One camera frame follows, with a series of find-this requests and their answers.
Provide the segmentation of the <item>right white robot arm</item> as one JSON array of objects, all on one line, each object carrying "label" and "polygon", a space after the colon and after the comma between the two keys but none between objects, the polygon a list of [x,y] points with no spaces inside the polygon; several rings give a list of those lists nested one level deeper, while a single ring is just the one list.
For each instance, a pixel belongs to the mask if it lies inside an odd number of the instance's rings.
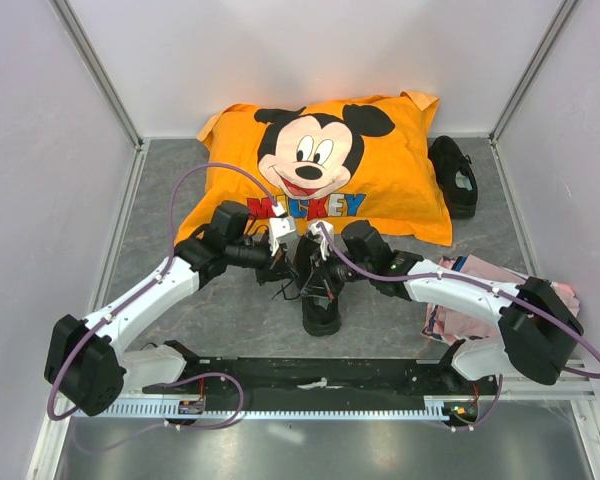
[{"label": "right white robot arm", "polygon": [[329,223],[310,224],[304,238],[317,248],[308,260],[304,296],[334,302],[345,284],[367,281],[385,296],[444,307],[495,328],[449,348],[437,371],[445,391],[461,393],[488,375],[513,373],[553,385],[565,371],[583,328],[550,282],[461,273],[392,249],[367,221],[349,224],[342,234],[345,251],[337,248]]}]

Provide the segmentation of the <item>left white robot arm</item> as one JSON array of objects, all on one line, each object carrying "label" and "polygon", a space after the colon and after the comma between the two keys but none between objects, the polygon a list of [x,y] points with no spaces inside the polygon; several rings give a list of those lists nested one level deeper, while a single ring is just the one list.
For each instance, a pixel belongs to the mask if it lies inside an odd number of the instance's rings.
[{"label": "left white robot arm", "polygon": [[228,267],[251,269],[259,283],[291,279],[295,273],[286,251],[295,240],[294,219],[282,205],[273,208],[260,238],[247,232],[252,216],[234,201],[216,207],[210,222],[178,242],[145,279],[101,309],[77,319],[65,315],[54,325],[44,377],[51,385],[47,414],[63,395],[74,410],[103,413],[119,396],[145,387],[169,385],[188,393],[199,382],[191,354],[169,341],[148,350],[130,350],[133,341],[180,301],[193,296]]}]

